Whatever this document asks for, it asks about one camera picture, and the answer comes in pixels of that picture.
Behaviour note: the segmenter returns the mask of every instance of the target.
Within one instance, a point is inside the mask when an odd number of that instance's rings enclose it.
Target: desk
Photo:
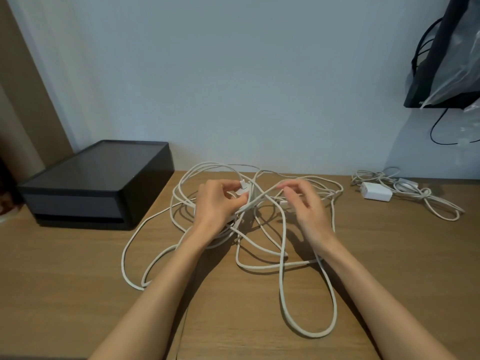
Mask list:
[[[176,172],[148,215],[168,206]],[[193,193],[208,178],[185,184]],[[434,181],[434,193],[463,207],[457,222],[443,221],[418,203],[393,198],[366,200],[341,182],[336,226],[340,240],[413,315],[460,359],[480,352],[480,185],[473,181]],[[264,175],[269,187],[277,181]],[[281,222],[271,206],[260,210],[274,233]],[[313,253],[289,217],[286,251],[290,260]],[[266,242],[256,224],[243,229]],[[139,292],[122,279],[120,257],[131,233],[38,227],[26,208],[0,225],[0,354],[87,357],[127,311]],[[127,253],[127,272],[140,282],[148,263],[178,241],[180,232],[166,213],[141,230]],[[272,259],[242,245],[260,259]],[[257,263],[242,250],[241,260]],[[154,268],[158,271],[161,262]],[[367,331],[341,284],[333,279],[338,320],[322,339],[293,333],[282,319],[278,274],[254,274],[235,264],[235,247],[224,245],[201,257],[192,278],[188,311],[178,322],[169,357],[196,359],[377,359]],[[297,323],[309,331],[328,326],[332,305],[315,266],[285,273],[285,297]]]

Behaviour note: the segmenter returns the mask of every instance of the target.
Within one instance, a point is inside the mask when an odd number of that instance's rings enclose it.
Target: plastic wrap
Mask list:
[[[452,34],[447,53],[423,102],[435,105],[464,92],[480,90],[480,0],[470,0]]]

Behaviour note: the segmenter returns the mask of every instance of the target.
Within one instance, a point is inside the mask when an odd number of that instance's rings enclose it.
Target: left hand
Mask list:
[[[228,191],[241,187],[240,181],[230,179],[209,179],[198,187],[195,201],[194,231],[207,234],[212,240],[230,221],[230,217],[248,202],[248,193],[232,197]]]

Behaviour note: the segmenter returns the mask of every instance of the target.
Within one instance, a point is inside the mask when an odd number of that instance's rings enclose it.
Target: white cable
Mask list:
[[[243,175],[242,173],[238,172],[236,169],[233,168],[233,166],[250,167],[250,168],[257,169],[257,171],[256,171],[253,178],[249,178],[248,176]],[[194,167],[192,167],[188,172],[186,172],[183,175],[183,177],[180,179],[177,186],[175,186],[175,188],[173,188],[172,198],[170,200],[170,207],[165,208],[165,210],[160,211],[158,213],[155,213],[154,215],[146,218],[138,226],[138,228],[135,230],[135,232],[133,233],[130,240],[125,245],[125,248],[123,249],[123,253],[122,253],[122,256],[121,256],[121,271],[122,271],[123,278],[125,279],[125,281],[131,287],[133,287],[137,290],[145,290],[145,288],[150,284],[150,282],[146,282],[146,280],[147,280],[147,277],[148,277],[148,273],[150,272],[152,267],[165,254],[177,249],[178,246],[180,245],[180,243],[182,242],[184,236],[186,235],[186,233],[190,229],[190,228],[185,229],[184,227],[182,227],[175,220],[175,218],[173,216],[173,208],[178,206],[178,205],[185,205],[185,206],[188,206],[188,207],[191,207],[191,208],[195,209],[195,203],[194,203],[195,198],[189,199],[183,193],[182,185],[186,181],[188,181],[190,178],[194,177],[195,175],[197,175],[201,172],[205,172],[205,171],[211,170],[211,169],[218,169],[218,168],[229,169],[229,170],[235,172],[238,175],[238,178],[240,180],[245,180],[245,181],[250,183],[251,189],[250,189],[249,199],[248,199],[248,202],[246,203],[246,205],[242,206],[237,212],[235,212],[235,219],[233,221],[233,224],[227,224],[225,229],[212,241],[212,243],[207,247],[207,249],[212,249],[212,248],[218,247],[219,245],[228,241],[233,235],[236,234],[237,235],[237,251],[236,251],[236,255],[235,255],[235,261],[237,262],[238,266],[240,266],[244,269],[248,269],[248,270],[265,270],[265,269],[274,269],[274,268],[279,269],[278,278],[279,278],[280,302],[281,302],[283,312],[285,314],[286,321],[293,328],[295,328],[297,330],[297,332],[299,332],[302,335],[307,336],[309,338],[321,338],[323,336],[328,335],[333,330],[333,328],[335,326],[335,323],[337,321],[337,300],[335,298],[335,293],[333,291],[332,284],[330,283],[330,279],[328,278],[328,275],[327,275],[327,273],[325,272],[325,270],[322,266],[321,259],[315,254],[315,260],[284,262],[285,258],[288,257],[288,254],[285,251],[285,245],[286,245],[286,242],[287,242],[287,239],[286,239],[287,223],[286,223],[286,219],[285,219],[285,211],[279,203],[284,203],[286,201],[286,199],[285,199],[285,197],[281,196],[281,193],[283,192],[282,190],[279,191],[278,193],[276,193],[274,196],[271,196],[269,194],[270,192],[272,192],[273,190],[276,189],[276,186],[281,181],[279,181],[274,186],[268,188],[267,190],[263,190],[257,183],[257,179],[260,176],[262,176],[263,174],[277,174],[277,175],[279,175],[283,178],[288,178],[288,179],[303,178],[305,180],[308,180],[310,183],[312,183],[312,186],[317,190],[317,193],[319,194],[319,196],[321,196],[322,200],[330,199],[330,205],[331,205],[331,208],[332,208],[332,228],[335,231],[334,201],[335,201],[335,198],[341,192],[343,192],[343,187],[340,183],[338,183],[336,181],[329,180],[329,179],[326,179],[326,178],[322,178],[320,176],[306,175],[306,176],[298,177],[298,176],[292,176],[292,175],[281,175],[281,174],[278,174],[278,173],[270,171],[270,170],[262,170],[262,169],[259,169],[255,166],[253,166],[253,165],[247,165],[247,164],[222,164],[222,163],[216,163],[216,162],[204,162],[204,163],[200,163],[200,164],[195,165]],[[322,183],[322,181],[333,183],[334,185],[336,185],[338,187],[338,189],[328,188],[326,185],[324,185]],[[278,242],[276,242],[273,239],[273,237],[270,236],[267,233],[267,231],[264,228],[264,224],[266,224],[266,222],[264,221],[263,223],[261,223],[260,219],[257,215],[257,208],[260,207],[260,205],[263,202],[266,202],[266,201],[271,202],[273,204],[273,206],[276,207],[280,211],[280,214],[282,216],[283,230],[282,230],[282,242],[280,244]],[[257,243],[252,241],[248,236],[243,234],[243,232],[238,230],[239,225],[242,222],[242,219],[243,219],[243,216],[244,216],[245,212],[250,210],[250,209],[253,209],[253,216],[254,216],[255,220],[257,221],[258,225],[260,226],[260,229],[267,236],[268,240],[273,242],[273,244],[280,250],[280,252],[272,251],[272,250],[269,250],[267,248],[262,247],[261,245],[258,245]],[[125,255],[127,253],[127,250],[129,248],[130,244],[132,243],[132,241],[135,239],[138,232],[145,225],[145,223],[147,223],[147,221],[151,220],[152,218],[154,218],[154,217],[156,217],[156,216],[158,216],[158,215],[160,215],[160,214],[162,214],[166,211],[170,211],[170,218],[171,218],[173,224],[176,227],[178,227],[180,230],[183,231],[183,235],[182,235],[182,237],[180,238],[180,241],[177,244],[166,248],[165,250],[163,250],[160,254],[158,254],[155,257],[155,259],[148,265],[147,269],[145,270],[145,273],[143,274],[143,276],[141,278],[141,285],[136,285],[127,277],[127,274],[125,272]],[[251,245],[253,245],[254,247],[260,249],[261,251],[263,251],[265,253],[272,254],[272,255],[275,255],[275,256],[279,256],[280,257],[280,262],[276,263],[276,264],[271,264],[271,265],[255,265],[255,266],[254,265],[242,264],[240,262],[240,259],[239,259],[240,246],[241,246],[241,240],[242,239],[245,239]],[[287,309],[287,304],[286,304],[286,301],[285,301],[285,294],[284,294],[284,290],[283,290],[283,273],[284,273],[284,268],[286,266],[304,266],[304,265],[308,265],[308,264],[313,264],[315,262],[317,262],[318,265],[320,266],[320,270],[323,273],[323,276],[324,276],[325,281],[327,283],[328,290],[330,291],[330,296],[332,297],[332,304],[333,304],[333,318],[332,318],[332,321],[331,321],[330,325],[328,326],[328,328],[325,329],[324,331],[321,331],[321,332],[305,331],[303,328],[301,328],[300,326],[297,325],[297,323],[292,319],[291,315],[289,314],[289,311]]]
[[[396,169],[396,171],[391,175],[387,175],[385,171],[388,169]],[[381,172],[372,172],[370,170],[358,170],[354,175],[352,175],[351,184],[360,185],[362,184],[362,182],[380,183],[383,187],[388,188],[394,194],[398,194],[404,197],[410,197],[412,199],[416,199],[419,201],[423,200],[427,208],[435,216],[446,221],[457,221],[460,218],[460,214],[465,213],[465,211],[461,207],[457,206],[456,204],[446,199],[434,196],[430,188],[418,188],[416,186],[412,186],[408,184],[407,185],[408,191],[405,191],[405,183],[401,183],[399,182],[398,178],[394,178],[394,176],[398,175],[399,173],[400,173],[400,169],[397,167],[387,168],[385,170],[382,170]],[[435,209],[431,206],[430,201],[438,202],[450,209],[453,209],[453,211],[455,212],[455,217],[448,218],[448,217],[442,216],[440,213],[435,211]]]

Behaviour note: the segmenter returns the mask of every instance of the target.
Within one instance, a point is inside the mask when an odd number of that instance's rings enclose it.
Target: black storage box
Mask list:
[[[173,171],[167,142],[102,140],[19,190],[41,226],[132,230]]]

